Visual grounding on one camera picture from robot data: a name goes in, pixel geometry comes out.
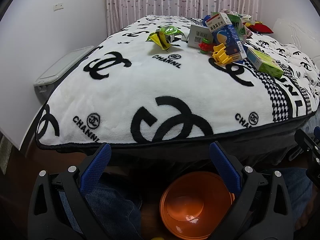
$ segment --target person's leg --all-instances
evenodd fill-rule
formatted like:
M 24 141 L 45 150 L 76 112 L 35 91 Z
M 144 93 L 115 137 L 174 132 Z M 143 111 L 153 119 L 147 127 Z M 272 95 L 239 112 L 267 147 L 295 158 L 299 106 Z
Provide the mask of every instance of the person's leg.
M 312 181 L 306 176 L 306 169 L 304 168 L 269 169 L 265 172 L 271 174 L 272 171 L 276 170 L 281 172 L 287 186 L 292 208 L 293 224 L 295 225 L 311 199 Z
M 299 230 L 301 227 L 305 227 L 307 225 L 311 217 L 311 213 L 313 211 L 313 204 L 318 194 L 318 191 L 319 191 L 318 188 L 313 184 L 311 199 L 308 202 L 306 208 L 304 209 L 302 215 L 298 218 L 298 220 L 296 221 L 296 224 L 294 225 L 296 230 Z
M 60 198 L 72 228 L 82 233 L 64 192 L 60 192 Z M 129 182 L 116 175 L 103 174 L 85 198 L 112 239 L 142 240 L 139 210 L 142 200 Z

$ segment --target bed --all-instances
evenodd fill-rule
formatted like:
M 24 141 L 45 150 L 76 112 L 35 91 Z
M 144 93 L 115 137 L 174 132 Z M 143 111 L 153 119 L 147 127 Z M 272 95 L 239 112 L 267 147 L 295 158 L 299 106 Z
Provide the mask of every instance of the bed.
M 176 26 L 188 35 L 201 21 L 148 15 L 103 41 L 49 98 L 37 145 L 94 151 L 102 142 L 119 156 L 192 162 L 208 159 L 218 140 L 249 165 L 279 163 L 294 132 L 319 105 L 319 70 L 294 44 L 253 34 L 246 46 L 271 55 L 281 78 L 245 59 L 220 67 L 176 37 L 168 51 L 148 35 Z

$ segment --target metal screw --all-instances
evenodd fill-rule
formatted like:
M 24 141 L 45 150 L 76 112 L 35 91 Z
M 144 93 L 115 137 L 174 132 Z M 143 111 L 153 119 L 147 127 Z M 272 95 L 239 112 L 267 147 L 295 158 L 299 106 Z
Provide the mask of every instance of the metal screw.
M 75 172 L 76 169 L 77 169 L 76 166 L 70 166 L 70 167 L 68 168 L 68 171 L 69 171 L 69 172 Z
M 245 170 L 247 173 L 253 172 L 253 168 L 251 168 L 250 166 L 245 166 L 244 170 Z
M 40 171 L 40 172 L 39 172 L 39 176 L 40 176 L 40 177 L 43 177 L 45 174 L 46 174 L 45 171 Z
M 281 172 L 280 172 L 280 171 L 275 171 L 275 175 L 276 175 L 277 177 L 281 177 Z

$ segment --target pillow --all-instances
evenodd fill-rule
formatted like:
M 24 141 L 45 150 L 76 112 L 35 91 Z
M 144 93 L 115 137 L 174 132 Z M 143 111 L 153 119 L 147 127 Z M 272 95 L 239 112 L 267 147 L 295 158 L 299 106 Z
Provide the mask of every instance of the pillow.
M 248 27 L 249 30 L 259 34 L 271 34 L 273 31 L 266 25 L 262 23 L 256 23 L 255 25 L 250 25 Z

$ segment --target yellow object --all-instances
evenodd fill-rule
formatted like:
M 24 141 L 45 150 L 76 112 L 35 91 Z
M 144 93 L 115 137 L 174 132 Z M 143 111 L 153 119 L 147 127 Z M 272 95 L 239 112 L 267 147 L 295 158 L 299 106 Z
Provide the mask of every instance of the yellow object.
M 254 24 L 252 24 L 252 23 L 245 23 L 244 25 L 245 25 L 246 27 L 249 27 L 249 26 L 254 25 Z
M 170 48 L 171 44 L 165 39 L 165 34 L 161 31 L 156 32 L 150 36 L 150 39 L 158 44 L 161 49 L 167 50 Z
M 226 46 L 222 43 L 218 46 L 213 46 L 212 57 L 216 63 L 224 65 L 233 61 L 233 59 L 226 54 L 225 48 Z
M 217 40 L 219 43 L 222 43 L 222 44 L 227 44 L 226 41 L 227 41 L 227 36 L 221 34 L 221 33 L 218 33 L 217 34 Z

